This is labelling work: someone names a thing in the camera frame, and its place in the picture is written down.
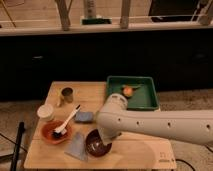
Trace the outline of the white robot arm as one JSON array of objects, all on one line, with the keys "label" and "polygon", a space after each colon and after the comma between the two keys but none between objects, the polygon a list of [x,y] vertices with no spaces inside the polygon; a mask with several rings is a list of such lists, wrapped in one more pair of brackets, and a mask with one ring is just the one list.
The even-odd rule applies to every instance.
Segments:
[{"label": "white robot arm", "polygon": [[156,136],[213,147],[213,110],[131,111],[127,99],[111,94],[96,115],[104,144],[122,132]]}]

